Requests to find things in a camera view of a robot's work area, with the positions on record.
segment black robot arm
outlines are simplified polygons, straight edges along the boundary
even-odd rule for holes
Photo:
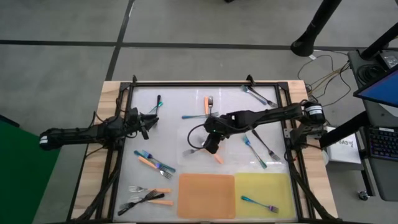
[[[127,122],[120,116],[113,116],[89,128],[51,128],[40,135],[39,144],[44,150],[58,149],[68,144],[88,143],[100,143],[104,148],[109,148],[115,140],[138,131],[144,139],[148,139],[147,131],[159,120],[156,114],[139,114],[137,108],[129,110],[125,119]]]
[[[209,117],[204,127],[209,133],[204,148],[214,154],[218,150],[218,144],[232,134],[245,133],[256,128],[260,124],[267,124],[276,121],[294,119],[301,122],[299,128],[290,132],[292,143],[304,139],[305,135],[312,128],[319,127],[325,122],[322,106],[318,103],[307,100],[301,103],[293,103],[289,106],[271,110],[253,112],[253,111],[235,111],[217,117]]]

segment fork with teal handle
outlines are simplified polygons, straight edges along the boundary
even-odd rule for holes
[[[279,208],[277,208],[277,207],[275,207],[275,206],[272,206],[272,205],[263,205],[263,204],[261,204],[261,203],[259,203],[259,202],[256,202],[256,201],[254,201],[254,200],[251,200],[250,198],[248,198],[248,197],[246,197],[246,196],[241,196],[241,199],[242,200],[245,200],[245,201],[247,201],[247,202],[251,202],[251,203],[256,203],[256,204],[258,204],[258,205],[261,205],[261,206],[263,206],[263,207],[266,207],[270,212],[274,212],[274,213],[278,213],[279,212]]]

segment white paper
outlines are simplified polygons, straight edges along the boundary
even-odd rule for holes
[[[333,130],[332,127],[326,127],[329,132]],[[351,162],[360,164],[361,159],[359,158],[358,146],[356,144],[355,134],[352,134],[333,145],[327,147],[329,160],[336,162]]]

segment orange mat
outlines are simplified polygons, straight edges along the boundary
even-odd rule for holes
[[[234,218],[234,176],[181,174],[177,215],[181,218]]]

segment yellow mat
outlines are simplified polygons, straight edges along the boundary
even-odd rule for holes
[[[265,205],[279,208],[279,213],[241,199],[246,196]],[[235,175],[237,217],[293,218],[293,195],[287,174],[241,173]]]

